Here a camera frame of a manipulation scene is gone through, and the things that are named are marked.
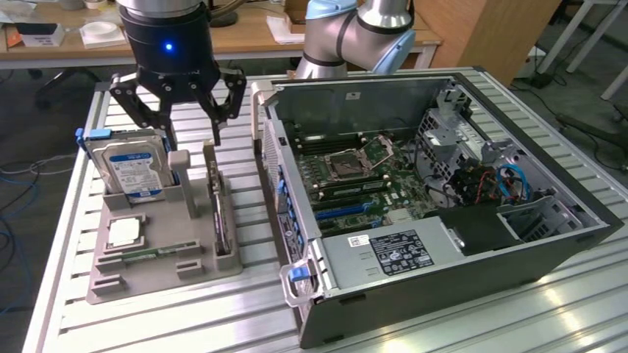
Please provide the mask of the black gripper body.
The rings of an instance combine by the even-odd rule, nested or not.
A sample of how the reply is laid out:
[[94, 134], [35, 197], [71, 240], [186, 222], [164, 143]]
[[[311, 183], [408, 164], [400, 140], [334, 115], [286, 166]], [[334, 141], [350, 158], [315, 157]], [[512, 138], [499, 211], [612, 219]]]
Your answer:
[[220, 79], [207, 8], [198, 6], [174, 18], [151, 18], [124, 6], [119, 11], [136, 58], [139, 85], [174, 104], [195, 101], [190, 82], [208, 93]]

